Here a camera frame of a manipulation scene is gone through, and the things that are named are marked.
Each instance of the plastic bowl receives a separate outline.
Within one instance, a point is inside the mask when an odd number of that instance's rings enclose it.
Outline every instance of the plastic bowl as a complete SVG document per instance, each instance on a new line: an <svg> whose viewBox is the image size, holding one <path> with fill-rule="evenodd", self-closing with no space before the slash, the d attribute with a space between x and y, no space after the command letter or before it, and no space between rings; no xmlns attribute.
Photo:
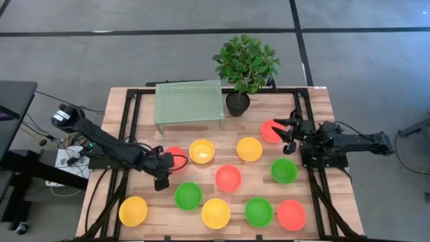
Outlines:
<svg viewBox="0 0 430 242"><path fill-rule="evenodd" d="M266 199L253 198L247 203L245 216L252 226L263 228L269 225L273 219L273 208Z"/></svg>
<svg viewBox="0 0 430 242"><path fill-rule="evenodd" d="M196 140L189 147L189 156L197 164L206 164L214 155L214 145L208 140Z"/></svg>
<svg viewBox="0 0 430 242"><path fill-rule="evenodd" d="M172 155L183 155L186 156L185 152L183 151L183 149L179 148L179 147L169 147L166 152L171 153ZM183 166L183 164L185 164L185 162L187 162L187 159L183 158L183 157L173 157L173 162L174 162L174 166L172 168L170 168L170 170L174 170L174 169L178 169L180 167ZM176 171L171 171L171 173L177 173L180 171L183 171L185 169L185 167L178 169Z"/></svg>
<svg viewBox="0 0 430 242"><path fill-rule="evenodd" d="M224 165L215 173L215 184L223 192L235 192L242 184L241 172L232 165Z"/></svg>
<svg viewBox="0 0 430 242"><path fill-rule="evenodd" d="M148 214L148 205L143 198L133 196L127 198L120 207L118 215L121 222L129 227L141 224Z"/></svg>
<svg viewBox="0 0 430 242"><path fill-rule="evenodd" d="M286 230L298 231L306 223L306 212L297 201L285 200L277 208L277 219Z"/></svg>
<svg viewBox="0 0 430 242"><path fill-rule="evenodd" d="M280 143L282 142L282 138L276 134L271 127L284 129L285 126L282 124L278 124L273 120L268 120L263 123L261 126L261 136L269 143Z"/></svg>
<svg viewBox="0 0 430 242"><path fill-rule="evenodd" d="M256 161L263 153L260 141L253 137L242 138L237 143L237 154L244 161Z"/></svg>
<svg viewBox="0 0 430 242"><path fill-rule="evenodd" d="M281 184L290 184L297 178L297 167L286 158L279 158L271 165L271 176Z"/></svg>
<svg viewBox="0 0 430 242"><path fill-rule="evenodd" d="M230 207L219 198L207 201L202 209L202 219L204 224L211 229L221 229L230 220Z"/></svg>
<svg viewBox="0 0 430 242"><path fill-rule="evenodd" d="M181 184L175 192L175 203L183 210L196 209L202 201L202 191L193 182Z"/></svg>

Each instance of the wooden table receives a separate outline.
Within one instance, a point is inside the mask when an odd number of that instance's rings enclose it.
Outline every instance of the wooden table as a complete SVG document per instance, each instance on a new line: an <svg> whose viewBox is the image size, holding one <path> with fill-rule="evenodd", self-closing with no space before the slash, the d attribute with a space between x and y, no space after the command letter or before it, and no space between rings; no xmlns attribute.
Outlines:
<svg viewBox="0 0 430 242"><path fill-rule="evenodd" d="M105 117L102 128L113 136L118 136L122 118L124 102L126 99L125 87L112 88L107 101ZM329 93L325 87L308 88L312 111L316 123L325 120L334 120ZM260 134L260 127L264 121L271 118L288 118L289 113L295 108L292 94L258 93L250 95L251 105L240 118L233 118L228 113L224 104L226 122L221 129L217 122L202 122L192 124L171 124L165 126L164 136L160 135L154 125L155 95L145 94L139 110L136 138L150 146L163 145L165 149L170 146L179 146L188 154L190 144L199 138L205 138L213 142L215 146L215 158L205 165L198 165L190 161L186 170L182 173L171 175L170 188L161 192L154 191L153 177L131 171L128 180L126 197L141 196L148 203L148 216L137 227L122 225L120 239L164 239L165 235L172 239L254 239L256 235L263 235L264 239L318 239L318 230L314 215L314 207L308 176L302 166L300 152L292 155L284 155L284 144L270 144L265 142ZM305 113L304 101L301 100ZM130 106L127 132L134 105ZM260 140L263 145L263 155L256 161L247 163L242 161L236 152L238 141L246 136L252 136ZM298 167L298 179L293 184L277 184L270 175L270 165L279 157L289 157ZM216 170L226 164L235 165L243 176L243 183L239 191L226 194L216 189L214 174ZM349 178L342 171L328 168L327 179L331 191L334 207L343 219L357 233L362 234L363 229L354 193ZM83 203L81 218L77 229L77 236L84 233L85 215L89 199L93 193L95 183L101 175L101 171L93 171L89 178L89 184ZM108 192L110 171L102 179L95 192L95 199L89 210L89 225L98 217L105 206ZM175 189L183 182L196 182L204 193L203 201L194 211L182 211L176 207L173 195ZM263 229L252 227L245 219L245 204L255 196L268 199L273 209L284 200L294 199L305 207L307 221L300 231L290 232L280 227L276 214L268 227ZM231 209L231 219L226 227L220 230L212 230L205 226L201 220L203 204L211 198L225 200ZM327 212L321 204L322 214L325 220L326 234L330 234ZM109 221L108 235L112 235L116 208L112 211Z"/></svg>

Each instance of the black desk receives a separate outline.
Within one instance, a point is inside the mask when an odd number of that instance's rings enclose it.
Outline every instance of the black desk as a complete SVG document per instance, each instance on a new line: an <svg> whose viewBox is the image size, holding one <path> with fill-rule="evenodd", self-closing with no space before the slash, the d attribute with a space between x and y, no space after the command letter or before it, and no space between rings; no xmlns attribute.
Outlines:
<svg viewBox="0 0 430 242"><path fill-rule="evenodd" d="M16 230L20 221L26 221L31 202L24 201L32 177L86 190L88 180L39 161L33 151L10 151L9 147L33 100L37 83L29 81L0 81L0 105L19 115L18 119L0 121L0 169L8 184L0 187L0 201L9 186L13 192L1 222L11 222L9 229Z"/></svg>

